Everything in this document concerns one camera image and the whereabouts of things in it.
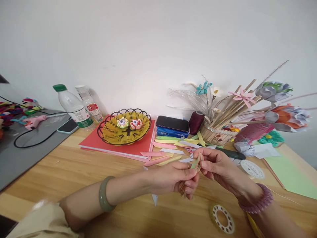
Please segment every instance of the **pink hair tie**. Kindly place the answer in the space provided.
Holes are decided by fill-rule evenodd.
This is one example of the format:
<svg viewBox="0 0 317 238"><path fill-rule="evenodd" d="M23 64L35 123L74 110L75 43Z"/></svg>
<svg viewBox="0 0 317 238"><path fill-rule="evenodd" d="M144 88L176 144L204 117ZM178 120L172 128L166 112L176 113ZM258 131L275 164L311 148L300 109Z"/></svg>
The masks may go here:
<svg viewBox="0 0 317 238"><path fill-rule="evenodd" d="M258 214L262 212L265 208L267 208L273 201L273 196L271 191L263 184L257 183L257 185L259 185L260 188L262 188L264 192L262 198L258 201L258 203L252 207L246 207L242 205L241 203L239 203L239 206L241 207L241 209L247 213Z"/></svg>

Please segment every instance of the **blue tissue pack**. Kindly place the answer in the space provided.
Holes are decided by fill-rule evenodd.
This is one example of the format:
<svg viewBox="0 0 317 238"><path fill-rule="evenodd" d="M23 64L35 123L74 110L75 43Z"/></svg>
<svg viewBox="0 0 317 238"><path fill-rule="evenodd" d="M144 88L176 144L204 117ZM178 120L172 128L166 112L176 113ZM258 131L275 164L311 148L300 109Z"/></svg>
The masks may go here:
<svg viewBox="0 0 317 238"><path fill-rule="evenodd" d="M158 135L158 136L170 136L170 137L177 137L177 138L185 139L188 137L189 132L181 132L181 131L176 131L173 129L168 129L168 128L158 126L156 129L156 135Z"/></svg>

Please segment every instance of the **jade bangle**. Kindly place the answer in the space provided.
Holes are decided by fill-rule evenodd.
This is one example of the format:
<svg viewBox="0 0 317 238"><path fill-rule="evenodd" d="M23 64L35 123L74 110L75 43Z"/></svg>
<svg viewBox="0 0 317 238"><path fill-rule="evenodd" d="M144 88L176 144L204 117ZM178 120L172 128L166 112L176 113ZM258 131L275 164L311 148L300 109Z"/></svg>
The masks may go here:
<svg viewBox="0 0 317 238"><path fill-rule="evenodd" d="M116 206L112 206L109 204L107 197L106 197L106 187L107 183L110 179L114 179L113 176L108 176L107 178L102 181L99 189L99 204L104 212L111 212L116 208Z"/></svg>

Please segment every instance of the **green bottle cap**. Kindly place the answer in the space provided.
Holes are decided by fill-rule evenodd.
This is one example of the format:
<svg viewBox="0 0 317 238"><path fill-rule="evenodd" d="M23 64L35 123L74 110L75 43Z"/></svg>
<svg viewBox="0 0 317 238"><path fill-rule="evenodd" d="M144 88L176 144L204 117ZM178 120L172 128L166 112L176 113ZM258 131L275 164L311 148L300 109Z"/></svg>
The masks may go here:
<svg viewBox="0 0 317 238"><path fill-rule="evenodd" d="M61 92L67 90L66 86L64 84L56 84L53 86L56 92Z"/></svg>

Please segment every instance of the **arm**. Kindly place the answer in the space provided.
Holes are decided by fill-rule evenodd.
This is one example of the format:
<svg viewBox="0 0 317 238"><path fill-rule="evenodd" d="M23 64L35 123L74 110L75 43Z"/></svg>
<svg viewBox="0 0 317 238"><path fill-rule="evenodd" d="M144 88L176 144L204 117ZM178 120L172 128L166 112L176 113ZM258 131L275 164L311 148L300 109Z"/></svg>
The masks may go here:
<svg viewBox="0 0 317 238"><path fill-rule="evenodd" d="M107 201L115 206L148 193L179 192L178 185L183 180L188 181L185 192L188 194L187 198L192 199L198 186L199 175L188 168L187 163L174 162L157 169L111 179L106 187ZM104 212L99 205L100 185L101 182L92 184L60 201L60 207L65 212L65 218L72 230L79 230Z"/></svg>
<svg viewBox="0 0 317 238"><path fill-rule="evenodd" d="M199 153L202 153L205 160L201 163L201 172L232 192L241 204L252 207L262 198L263 190L223 152L199 148L195 150L193 157L196 158ZM274 201L261 213L250 215L265 237L307 237Z"/></svg>

